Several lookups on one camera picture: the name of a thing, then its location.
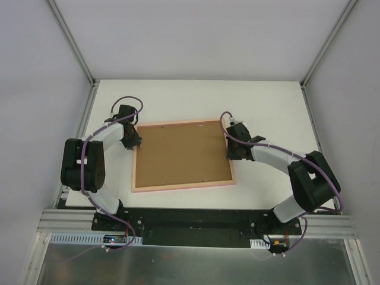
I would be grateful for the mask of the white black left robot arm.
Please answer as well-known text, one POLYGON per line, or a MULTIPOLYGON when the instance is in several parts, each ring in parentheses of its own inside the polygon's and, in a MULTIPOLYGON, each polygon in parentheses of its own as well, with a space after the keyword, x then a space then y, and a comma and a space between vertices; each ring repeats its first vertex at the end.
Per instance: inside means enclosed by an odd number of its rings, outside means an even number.
POLYGON ((115 144, 127 150, 141 145, 135 125, 139 110, 120 105, 117 114, 104 121, 102 127, 84 138, 65 141, 61 167, 61 183, 85 196, 98 213, 106 215, 105 224, 113 231, 125 225, 125 216, 118 210, 121 202, 106 185, 105 152, 115 144))

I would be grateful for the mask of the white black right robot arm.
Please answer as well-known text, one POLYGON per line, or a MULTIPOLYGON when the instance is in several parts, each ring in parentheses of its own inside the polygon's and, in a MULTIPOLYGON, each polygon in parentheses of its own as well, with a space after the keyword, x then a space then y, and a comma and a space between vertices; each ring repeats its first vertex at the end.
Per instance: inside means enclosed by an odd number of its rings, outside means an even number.
POLYGON ((292 195, 255 222, 258 234, 280 235, 298 217, 322 208, 341 192, 340 185, 324 155, 319 151, 295 153, 252 137, 241 122, 231 122, 225 130, 227 158, 269 165, 289 176, 292 195))

